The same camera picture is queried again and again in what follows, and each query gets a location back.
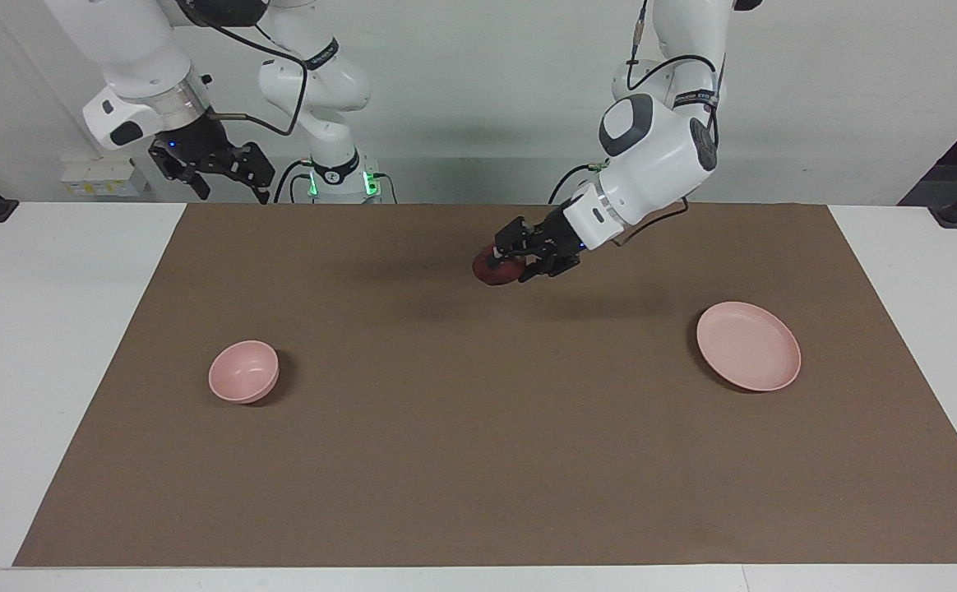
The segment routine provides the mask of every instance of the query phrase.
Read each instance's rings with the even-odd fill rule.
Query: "white table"
[[[10,569],[183,210],[23,203],[0,224],[0,590],[957,590],[957,566]],[[832,213],[957,430],[957,231]]]

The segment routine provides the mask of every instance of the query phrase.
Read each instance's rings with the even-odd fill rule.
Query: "pink bowl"
[[[270,394],[278,382],[278,352],[263,341],[230,345],[208,371],[208,387],[221,400],[250,404]]]
[[[778,317],[748,303],[720,303],[697,322],[701,355],[720,376],[756,392],[784,389],[801,372],[801,346]]]

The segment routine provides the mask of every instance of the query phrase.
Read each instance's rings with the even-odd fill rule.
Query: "dark red round object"
[[[504,285],[518,280],[526,271],[526,259],[512,257],[502,260],[497,266],[489,265],[489,256],[493,254],[493,245],[488,244],[471,262],[475,277],[488,285]]]

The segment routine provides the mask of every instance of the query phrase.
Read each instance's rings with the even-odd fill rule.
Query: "white power supply box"
[[[131,160],[67,162],[62,185],[74,197],[139,197],[146,177]]]

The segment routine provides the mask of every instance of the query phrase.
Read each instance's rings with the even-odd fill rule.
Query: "gray wall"
[[[599,157],[639,4],[329,1],[344,53],[376,89],[350,117],[359,142],[403,200],[547,199],[562,169]],[[284,121],[257,91],[263,55],[211,30],[177,37],[215,76],[218,108]],[[957,0],[768,0],[735,16],[728,48],[722,166],[699,199],[889,205],[957,139]],[[58,161],[98,154],[79,112],[101,85],[41,0],[0,0],[1,190],[65,199]],[[307,153],[247,124],[231,135]],[[190,198],[147,169],[150,199]],[[249,198],[213,184],[218,200]]]

